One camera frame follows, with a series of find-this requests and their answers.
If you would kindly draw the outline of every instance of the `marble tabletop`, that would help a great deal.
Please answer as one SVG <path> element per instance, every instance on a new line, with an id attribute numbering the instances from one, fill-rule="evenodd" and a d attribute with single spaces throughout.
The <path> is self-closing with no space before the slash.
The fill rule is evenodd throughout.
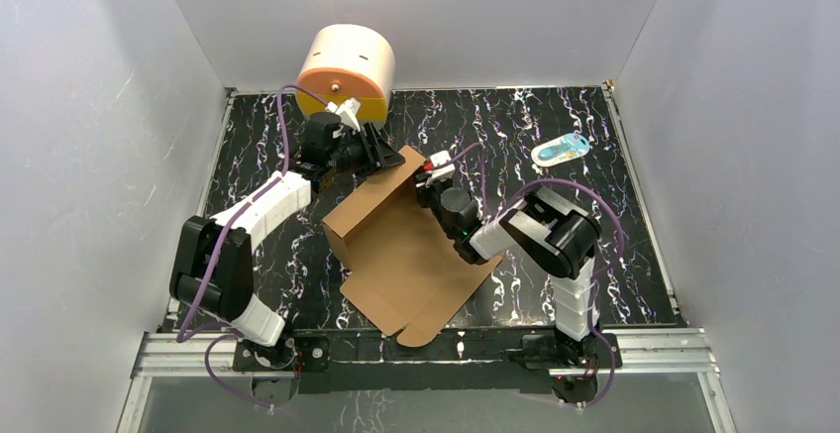
<path id="1" fill-rule="evenodd" d="M 279 168 L 282 139 L 274 99 L 274 94 L 233 98 L 205 214 L 232 206 Z M 303 117 L 294 98 L 283 95 L 282 103 L 289 135 L 299 137 Z M 541 177 L 567 178 L 591 187 L 619 215 L 627 236 L 621 269 L 609 271 L 600 290 L 602 322 L 607 326 L 676 322 L 599 87 L 395 91 L 384 130 L 394 148 L 407 144 L 426 155 L 444 149 L 454 154 L 482 142 L 488 200 L 480 200 L 478 152 L 468 156 L 455 174 L 455 184 L 468 187 L 482 210 L 498 210 L 524 183 Z M 572 132 L 588 138 L 591 150 L 586 156 L 549 168 L 531 161 L 534 147 Z M 332 257 L 320 225 L 322 217 L 361 182 L 350 174 L 339 175 L 332 187 L 289 218 L 255 252 L 259 297 L 297 329 L 374 327 L 339 292 L 351 273 Z M 608 218 L 585 194 L 564 187 L 556 190 L 601 222 L 595 268 L 606 266 L 616 256 L 615 232 Z M 510 251 L 448 327 L 552 324 L 551 288 L 547 277 L 537 273 L 522 252 Z"/>

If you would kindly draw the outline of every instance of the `wall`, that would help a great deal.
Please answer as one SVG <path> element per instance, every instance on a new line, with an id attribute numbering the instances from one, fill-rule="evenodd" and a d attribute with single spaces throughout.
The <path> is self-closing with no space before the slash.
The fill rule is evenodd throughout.
<path id="1" fill-rule="evenodd" d="M 744 432 L 837 431 L 840 0 L 659 0 L 617 82 Z"/>
<path id="2" fill-rule="evenodd" d="M 0 0 L 0 430 L 114 431 L 224 90 L 174 0 Z"/>
<path id="3" fill-rule="evenodd" d="M 335 23 L 382 33 L 394 87 L 593 84 L 614 78 L 655 0 L 177 0 L 226 86 L 297 78 Z"/>

